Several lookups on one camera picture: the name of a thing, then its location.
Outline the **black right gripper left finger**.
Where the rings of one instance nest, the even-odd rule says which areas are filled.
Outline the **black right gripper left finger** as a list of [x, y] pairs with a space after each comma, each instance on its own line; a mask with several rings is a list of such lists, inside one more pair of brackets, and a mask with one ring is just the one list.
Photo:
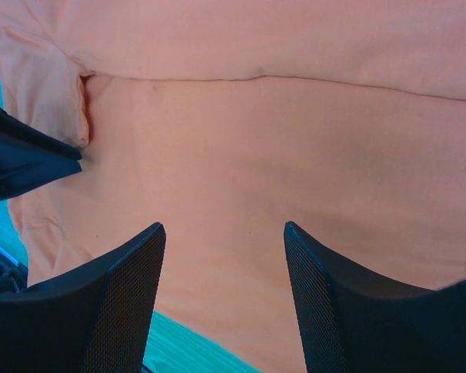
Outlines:
[[0, 292], [0, 372], [147, 372], [165, 241], [154, 223], [62, 275]]

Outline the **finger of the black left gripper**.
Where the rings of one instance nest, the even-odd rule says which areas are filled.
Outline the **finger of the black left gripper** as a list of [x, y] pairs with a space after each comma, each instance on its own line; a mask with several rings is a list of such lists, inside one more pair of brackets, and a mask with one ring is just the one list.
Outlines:
[[0, 201], [82, 171], [81, 152], [0, 107]]

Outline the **orange t-shirt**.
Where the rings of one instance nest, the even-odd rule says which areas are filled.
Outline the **orange t-shirt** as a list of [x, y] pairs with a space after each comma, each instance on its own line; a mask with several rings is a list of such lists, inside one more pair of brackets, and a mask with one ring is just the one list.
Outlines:
[[83, 155], [9, 201], [29, 284], [159, 221], [157, 310], [301, 372], [287, 221], [399, 281], [466, 278], [466, 1], [0, 1], [0, 83]]

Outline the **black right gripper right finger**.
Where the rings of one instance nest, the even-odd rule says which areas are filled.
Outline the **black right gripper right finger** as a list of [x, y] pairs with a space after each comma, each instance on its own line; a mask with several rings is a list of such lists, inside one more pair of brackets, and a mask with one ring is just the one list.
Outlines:
[[292, 221], [283, 240], [309, 372], [466, 372], [466, 280], [439, 290], [393, 280]]

